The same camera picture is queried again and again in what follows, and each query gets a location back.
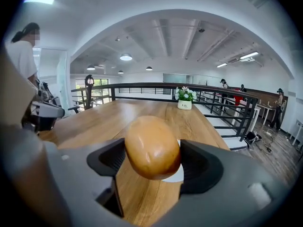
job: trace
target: white flower pot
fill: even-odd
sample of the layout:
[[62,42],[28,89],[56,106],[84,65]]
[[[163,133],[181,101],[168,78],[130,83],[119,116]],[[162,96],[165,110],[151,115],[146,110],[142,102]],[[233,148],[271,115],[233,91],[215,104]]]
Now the white flower pot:
[[191,109],[191,101],[182,101],[179,100],[178,102],[178,108],[184,109],[184,110],[190,110]]

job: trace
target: potted plant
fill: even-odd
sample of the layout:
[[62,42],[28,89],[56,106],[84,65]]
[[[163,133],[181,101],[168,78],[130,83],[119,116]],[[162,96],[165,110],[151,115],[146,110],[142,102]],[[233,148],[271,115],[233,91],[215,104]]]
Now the potted plant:
[[191,102],[197,99],[196,92],[189,90],[187,87],[182,87],[182,89],[176,88],[175,98],[179,100],[178,108],[190,110]]

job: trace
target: person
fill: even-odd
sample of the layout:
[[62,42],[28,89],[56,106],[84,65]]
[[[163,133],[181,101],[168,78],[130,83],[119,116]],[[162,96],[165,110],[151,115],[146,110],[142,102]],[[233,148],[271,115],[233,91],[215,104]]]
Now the person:
[[247,90],[246,90],[246,88],[244,87],[243,84],[241,84],[241,89],[240,90],[241,90],[241,92],[245,92],[245,93],[247,92]]
[[[225,81],[225,79],[221,79],[221,83],[222,83],[222,87],[225,88],[225,89],[228,89],[229,86],[227,84],[227,82]],[[224,104],[224,98],[228,98],[228,94],[226,93],[222,93],[222,100],[221,100],[221,103]]]
[[40,27],[36,23],[29,23],[22,31],[18,31],[7,46],[11,62],[19,73],[36,85],[37,67],[34,62],[33,47],[40,39]]
[[279,88],[279,90],[277,91],[277,93],[279,94],[279,99],[277,101],[275,101],[276,104],[276,114],[274,117],[274,120],[268,125],[270,128],[273,128],[276,124],[276,130],[280,130],[280,114],[282,112],[281,110],[281,105],[283,103],[283,99],[284,99],[284,92],[281,88]]
[[244,92],[244,93],[247,92],[246,88],[244,87],[244,84],[241,84],[241,89],[240,89],[240,91],[241,91],[241,92]]

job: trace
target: window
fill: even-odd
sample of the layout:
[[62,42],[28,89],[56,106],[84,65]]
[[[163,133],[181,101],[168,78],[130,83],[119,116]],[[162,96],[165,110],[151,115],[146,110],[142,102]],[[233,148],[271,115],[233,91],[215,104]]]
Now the window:
[[[94,82],[94,86],[108,85],[108,79],[94,79]],[[85,79],[76,79],[76,88],[84,87],[86,87]],[[77,96],[79,96],[77,98],[78,101],[86,100],[86,91],[83,91],[83,98],[81,92],[77,92]],[[109,97],[98,98],[98,96],[109,96],[109,89],[93,89],[91,91],[93,107],[111,102]]]

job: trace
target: wooden table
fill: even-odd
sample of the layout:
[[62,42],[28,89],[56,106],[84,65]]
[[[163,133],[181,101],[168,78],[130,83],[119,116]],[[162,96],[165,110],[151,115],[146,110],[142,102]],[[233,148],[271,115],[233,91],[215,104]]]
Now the wooden table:
[[267,119],[267,116],[268,116],[268,112],[269,112],[270,110],[276,110],[276,109],[275,109],[275,108],[273,108],[273,107],[271,107],[271,106],[268,106],[268,105],[263,105],[263,104],[257,104],[257,106],[264,108],[264,110],[263,110],[263,114],[262,114],[261,119],[263,119],[263,116],[264,116],[265,110],[267,110],[267,112],[266,112],[266,116],[265,116],[265,119],[264,119],[264,122],[263,122],[263,125],[265,125],[265,122],[266,122],[266,119]]
[[[131,121],[142,115],[165,120],[177,139],[194,140],[229,150],[224,140],[193,105],[180,110],[177,103],[119,99],[56,122],[41,139],[54,142],[58,148],[76,148],[125,136]],[[117,187],[125,220],[139,226],[150,226],[177,201],[182,182],[151,181],[138,175],[125,158],[117,176]]]

